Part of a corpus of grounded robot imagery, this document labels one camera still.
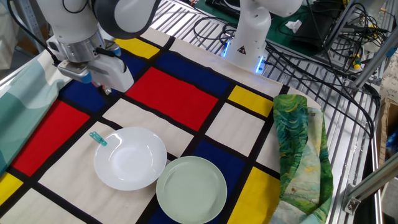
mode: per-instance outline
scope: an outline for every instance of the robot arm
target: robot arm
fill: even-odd
[[[159,0],[96,0],[94,15],[101,27],[118,39],[133,39],[150,26]]]
[[[228,42],[222,56],[253,73],[262,73],[267,58],[266,37],[271,15],[287,17],[295,13],[302,0],[240,0],[241,16],[235,37]]]
[[[120,48],[104,40],[98,24],[118,39],[133,39],[150,26],[160,0],[37,0],[53,37],[47,43],[62,62],[60,72],[109,93],[127,91],[134,80],[119,58]]]

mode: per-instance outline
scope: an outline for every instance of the metal pole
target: metal pole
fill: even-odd
[[[348,188],[348,201],[345,211],[353,214],[358,204],[374,194],[387,182],[398,175],[398,153],[390,158],[382,167],[374,171],[357,186]]]
[[[333,43],[335,42],[337,36],[340,34],[342,28],[344,28],[344,25],[347,23],[348,19],[353,14],[355,7],[351,7],[351,6],[357,2],[358,2],[358,0],[355,0],[355,1],[350,1],[347,4],[346,9],[344,10],[343,14],[340,16],[340,19],[338,20],[337,24],[335,25],[332,32],[330,33],[327,40],[325,41],[325,47],[327,50],[330,50],[330,48],[333,45]]]
[[[384,59],[386,59],[387,52],[398,44],[398,29],[394,29],[391,35],[387,38],[386,42],[381,46],[377,54],[374,55],[372,60],[365,66],[362,73],[353,82],[353,87],[362,88],[362,86],[369,80],[374,71],[380,67]]]

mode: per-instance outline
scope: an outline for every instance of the bowl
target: bowl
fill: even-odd
[[[138,190],[159,178],[167,162],[164,143],[144,128],[123,128],[104,138],[95,151],[99,179],[117,190]]]

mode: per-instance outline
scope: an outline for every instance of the cardboard box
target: cardboard box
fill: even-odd
[[[398,128],[398,103],[386,97],[381,102],[379,125],[377,127],[377,147],[379,167],[386,160],[386,143],[391,133]]]

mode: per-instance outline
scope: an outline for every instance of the tablecloth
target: tablecloth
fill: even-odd
[[[169,161],[198,156],[220,169],[228,196],[210,223],[268,223],[279,201],[272,101],[303,93],[152,29],[117,43],[135,84],[107,103],[91,84],[62,88],[0,179],[0,223],[175,223],[156,183],[124,192],[95,173],[89,133],[130,126],[156,133]],[[320,108],[310,98],[308,106]]]

